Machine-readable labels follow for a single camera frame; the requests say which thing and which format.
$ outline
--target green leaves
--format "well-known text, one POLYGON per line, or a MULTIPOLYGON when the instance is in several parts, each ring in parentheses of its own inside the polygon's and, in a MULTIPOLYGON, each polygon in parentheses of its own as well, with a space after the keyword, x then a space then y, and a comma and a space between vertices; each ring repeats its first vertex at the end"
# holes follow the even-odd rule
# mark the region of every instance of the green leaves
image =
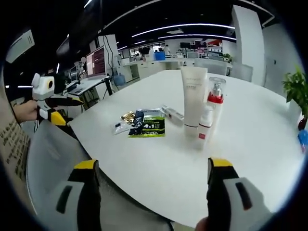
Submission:
POLYGON ((296 73, 285 74, 283 91, 287 94, 287 102, 294 100, 302 109, 304 117, 308 117, 308 84, 306 83, 306 75, 301 72, 298 66, 296 73))

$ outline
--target red label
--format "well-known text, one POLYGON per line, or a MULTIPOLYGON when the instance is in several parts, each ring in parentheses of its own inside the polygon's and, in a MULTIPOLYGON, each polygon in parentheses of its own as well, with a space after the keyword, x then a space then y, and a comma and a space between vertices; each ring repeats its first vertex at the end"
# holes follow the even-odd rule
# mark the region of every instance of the red label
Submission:
POLYGON ((205 134, 199 133, 199 138, 205 140, 205 134))

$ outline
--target ceiling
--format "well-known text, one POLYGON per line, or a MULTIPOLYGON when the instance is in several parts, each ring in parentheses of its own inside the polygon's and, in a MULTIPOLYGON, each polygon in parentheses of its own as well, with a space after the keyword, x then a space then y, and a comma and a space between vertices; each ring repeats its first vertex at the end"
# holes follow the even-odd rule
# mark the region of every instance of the ceiling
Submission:
MULTIPOLYGON (((245 0, 190 0, 189 4, 180 4, 178 0, 92 0, 85 9, 88 0, 30 0, 21 1, 19 5, 11 2, 13 14, 19 16, 10 22, 10 27, 5 32, 16 38, 20 35, 18 33, 31 28, 35 46, 16 62, 7 65, 5 84, 29 85, 35 72, 46 73, 51 68, 56 69, 58 63, 60 71, 72 67, 74 61, 90 52, 89 42, 97 36, 100 28, 104 28, 101 34, 115 34, 120 48, 133 47, 134 43, 142 40, 158 41, 158 37, 170 35, 167 31, 178 29, 158 30, 132 38, 135 34, 159 27, 190 23, 229 26, 232 24, 233 4, 256 11, 261 23, 271 17, 243 1, 245 0), (149 2, 152 4, 140 7, 149 2), (116 20, 129 11, 132 12, 116 20), (71 52, 59 57, 56 51, 68 34, 71 52)), ((256 0, 255 4, 269 9, 262 0, 256 0)), ((184 34, 228 34, 235 37, 235 33, 230 35, 229 29, 216 26, 185 26, 181 29, 184 34)))

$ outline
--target computer monitor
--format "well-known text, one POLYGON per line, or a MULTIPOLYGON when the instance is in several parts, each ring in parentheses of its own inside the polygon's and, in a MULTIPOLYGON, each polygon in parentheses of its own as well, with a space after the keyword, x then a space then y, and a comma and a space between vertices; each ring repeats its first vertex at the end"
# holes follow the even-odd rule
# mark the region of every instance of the computer monitor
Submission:
POLYGON ((71 69, 71 80, 72 80, 72 81, 77 80, 77 68, 76 68, 76 66, 74 66, 74 67, 71 69))

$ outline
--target ceiling light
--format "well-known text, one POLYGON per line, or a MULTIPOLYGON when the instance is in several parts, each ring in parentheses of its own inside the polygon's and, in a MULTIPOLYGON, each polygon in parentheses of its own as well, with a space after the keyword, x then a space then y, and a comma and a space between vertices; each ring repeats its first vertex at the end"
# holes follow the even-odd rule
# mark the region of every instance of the ceiling light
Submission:
POLYGON ((18 86, 18 88, 33 88, 33 86, 18 86))
POLYGON ((58 71, 59 71, 59 67, 60 67, 60 64, 58 64, 58 66, 57 66, 57 72, 56 72, 56 74, 58 73, 58 71))
POLYGON ((126 47, 127 47, 127 46, 125 46, 125 47, 121 47, 120 49, 117 49, 117 50, 119 51, 119 50, 124 49, 124 48, 126 48, 126 47))
POLYGON ((135 45, 137 45, 137 44, 139 44, 139 43, 143 43, 143 42, 145 42, 145 41, 141 41, 141 42, 136 42, 136 43, 135 43, 135 45))
POLYGON ((173 28, 173 27, 178 27, 178 26, 218 26, 218 27, 224 27, 224 28, 228 28, 228 29, 235 29, 235 27, 233 26, 225 26, 225 25, 219 25, 219 24, 209 24, 209 23, 190 23, 190 24, 180 24, 180 25, 174 25, 174 26, 165 26, 165 27, 160 27, 160 28, 156 28, 153 30, 148 30, 148 31, 144 31, 142 33, 133 35, 133 37, 136 37, 138 35, 143 35, 152 31, 156 31, 156 30, 163 30, 163 29, 168 29, 168 28, 173 28))
POLYGON ((164 36, 164 37, 159 37, 158 39, 166 39, 166 38, 172 38, 172 37, 180 37, 180 36, 202 36, 202 37, 219 37, 219 38, 223 38, 223 39, 232 39, 232 40, 236 40, 236 38, 231 38, 231 37, 227 37, 227 36, 221 36, 221 35, 203 35, 203 34, 194 34, 194 35, 170 35, 170 36, 164 36))
POLYGON ((83 8, 86 8, 86 6, 89 5, 90 2, 92 2, 92 0, 89 0, 83 8))

